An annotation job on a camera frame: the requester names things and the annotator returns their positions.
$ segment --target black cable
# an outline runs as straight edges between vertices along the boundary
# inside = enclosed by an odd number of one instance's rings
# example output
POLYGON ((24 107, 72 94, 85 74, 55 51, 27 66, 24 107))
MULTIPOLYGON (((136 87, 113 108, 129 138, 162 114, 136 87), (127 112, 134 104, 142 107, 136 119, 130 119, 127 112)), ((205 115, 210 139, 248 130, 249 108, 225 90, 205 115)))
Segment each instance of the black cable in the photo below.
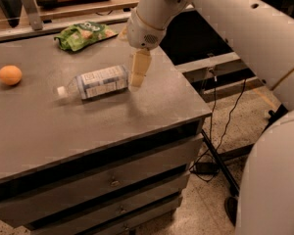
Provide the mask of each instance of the black cable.
POLYGON ((96 13, 96 14, 99 15, 99 16, 108 16, 108 15, 112 14, 112 12, 113 11, 110 11, 108 14, 101 14, 101 13, 96 13))
MULTIPOLYGON (((235 108, 236 108, 236 106, 237 106, 237 104, 238 104, 238 101, 239 101, 240 98, 242 97, 242 95, 243 95, 243 93, 244 93, 244 91, 245 91, 245 86, 246 86, 246 78, 244 79, 244 82, 243 82, 243 88, 242 88, 242 91, 241 91, 240 95, 238 96, 238 98, 236 99, 236 102, 235 102, 233 108, 231 109, 231 111, 230 111, 229 114, 228 114, 228 121, 227 121, 227 123, 226 123, 226 125, 225 125, 224 133, 223 133, 223 135, 221 136, 220 143, 218 144, 218 146, 217 146, 217 148, 216 148, 216 151, 217 151, 218 148, 220 147, 220 145, 221 145, 221 143, 222 143, 222 140, 223 140, 223 137, 225 136, 225 134, 226 134, 226 132, 227 132, 227 128, 228 128, 228 126, 229 126, 229 124, 230 124, 230 121, 231 121, 231 114, 232 114, 233 111, 235 110, 235 108)), ((217 92, 216 92, 216 90, 217 90, 217 80, 216 80, 216 77, 215 77, 215 88, 214 88, 214 100, 215 100, 215 103, 214 103, 214 106, 213 106, 213 109, 212 109, 211 122, 210 122, 210 140, 212 140, 213 113, 214 113, 214 110, 215 110, 215 107, 216 107, 216 104, 217 104, 217 92)), ((211 158, 212 158, 212 163, 215 163, 215 162, 216 162, 213 156, 207 154, 208 151, 209 151, 209 149, 207 149, 202 155, 200 155, 200 156, 197 158, 196 162, 194 162, 194 164, 189 168, 189 171, 190 171, 191 173, 196 174, 196 176, 197 176, 198 178, 200 178, 201 180, 203 180, 203 181, 205 181, 205 182, 207 182, 207 183, 210 182, 211 180, 213 180, 213 179, 218 175, 218 173, 219 173, 220 171, 218 170, 214 175, 211 176, 211 178, 209 178, 209 179, 205 179, 205 178, 199 176, 199 175, 196 173, 196 171, 193 169, 193 167, 194 167, 194 166, 195 166, 195 165, 196 165, 196 164, 197 164, 197 163, 198 163, 198 162, 199 162, 204 156, 209 156, 209 157, 211 157, 211 158)))
POLYGON ((236 108, 236 106, 237 106, 237 104, 238 104, 238 101, 239 101, 240 98, 242 97, 242 95, 243 95, 243 93, 244 93, 244 91, 245 91, 245 86, 246 86, 246 78, 244 79, 244 82, 243 82, 243 88, 242 88, 242 91, 241 91, 241 93, 239 94, 238 98, 236 99, 236 102, 235 102, 235 104, 234 104, 234 107, 231 109, 231 111, 230 111, 229 114, 228 114, 228 121, 227 121, 227 123, 226 123, 226 125, 225 125, 224 133, 223 133, 223 135, 221 136, 220 142, 219 142, 218 146, 216 147, 216 151, 218 150, 218 148, 219 148, 219 147, 221 146, 221 144, 222 144, 223 137, 225 136, 225 134, 226 134, 226 132, 227 132, 228 125, 229 125, 229 123, 231 122, 231 114, 234 112, 234 110, 235 110, 235 108, 236 108))
MULTIPOLYGON (((212 140, 212 132, 213 132, 213 116, 214 116, 214 111, 215 111, 215 108, 216 108, 216 105, 217 105, 217 77, 216 77, 216 74, 213 70, 210 70, 210 73, 214 76, 214 80, 215 80, 215 83, 214 83, 214 105, 213 105, 213 109, 212 109, 212 113, 211 113, 211 117, 210 117, 210 131, 209 131, 209 135, 210 135, 210 140, 212 140)), ((201 176, 199 176, 197 173, 196 173, 196 170, 194 170, 194 166, 205 156, 208 156, 208 157, 211 157, 212 158, 212 163, 215 163, 215 159, 212 155, 210 154, 207 154, 209 152, 209 149, 207 149, 202 155, 200 155, 197 160, 193 163, 193 165, 189 168, 189 171, 191 173, 194 173, 196 174, 196 176, 198 176, 201 180, 205 181, 205 182, 210 182, 211 180, 214 179, 214 177, 219 173, 219 171, 216 172, 216 174, 212 175, 211 178, 209 179, 205 179, 201 176)))

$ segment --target plastic bottle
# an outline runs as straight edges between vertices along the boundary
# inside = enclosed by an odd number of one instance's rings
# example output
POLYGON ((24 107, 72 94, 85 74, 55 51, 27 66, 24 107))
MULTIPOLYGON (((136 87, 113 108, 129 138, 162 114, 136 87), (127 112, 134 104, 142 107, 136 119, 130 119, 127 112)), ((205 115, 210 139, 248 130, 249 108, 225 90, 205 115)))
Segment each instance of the plastic bottle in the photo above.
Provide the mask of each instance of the plastic bottle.
POLYGON ((77 75, 67 86, 57 88, 61 98, 79 92, 81 99, 88 99, 128 87, 128 72, 125 66, 108 67, 77 75))

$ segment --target bottle label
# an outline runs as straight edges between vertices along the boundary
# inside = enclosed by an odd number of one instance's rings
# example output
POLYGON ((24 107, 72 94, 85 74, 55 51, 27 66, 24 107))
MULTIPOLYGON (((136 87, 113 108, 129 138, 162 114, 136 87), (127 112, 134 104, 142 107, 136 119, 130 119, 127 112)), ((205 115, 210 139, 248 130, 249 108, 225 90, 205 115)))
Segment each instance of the bottle label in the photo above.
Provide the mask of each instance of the bottle label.
POLYGON ((128 75, 123 66, 109 67, 77 77, 82 99, 96 97, 128 87, 128 75))

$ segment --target tiled floor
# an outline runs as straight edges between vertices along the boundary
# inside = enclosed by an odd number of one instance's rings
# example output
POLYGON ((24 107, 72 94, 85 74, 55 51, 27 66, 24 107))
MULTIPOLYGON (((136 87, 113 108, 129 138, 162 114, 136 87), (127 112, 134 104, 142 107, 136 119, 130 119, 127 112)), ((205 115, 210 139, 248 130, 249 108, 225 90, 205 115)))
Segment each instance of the tiled floor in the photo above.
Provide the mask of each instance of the tiled floor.
MULTIPOLYGON (((228 113, 233 107, 242 83, 218 89, 218 101, 213 121, 213 141, 219 144, 228 113)), ((213 91, 207 91, 204 99, 212 107, 213 91)), ((227 135, 219 151, 228 151, 254 143, 268 122, 268 111, 276 110, 279 103, 257 79, 249 79, 246 89, 232 114, 227 135)), ((209 132, 209 120, 204 129, 209 132)), ((227 163, 233 176, 239 182, 246 158, 227 163)), ((165 214, 136 229, 137 235, 231 235, 234 227, 228 220, 223 203, 230 196, 228 183, 220 172, 211 182, 206 183, 196 175, 191 175, 187 188, 183 191, 181 207, 175 213, 165 214)), ((20 227, 13 229, 0 221, 0 235, 24 235, 29 231, 20 227)))

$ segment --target green snack bag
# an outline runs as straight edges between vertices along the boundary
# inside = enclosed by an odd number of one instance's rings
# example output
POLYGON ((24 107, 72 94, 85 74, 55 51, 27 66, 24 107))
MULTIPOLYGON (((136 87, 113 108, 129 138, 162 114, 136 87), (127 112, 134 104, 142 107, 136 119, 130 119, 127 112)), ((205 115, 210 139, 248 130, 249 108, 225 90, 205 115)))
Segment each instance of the green snack bag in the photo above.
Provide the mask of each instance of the green snack bag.
POLYGON ((110 38, 117 33, 105 24, 85 22, 73 24, 55 36, 62 50, 78 51, 90 44, 110 38))

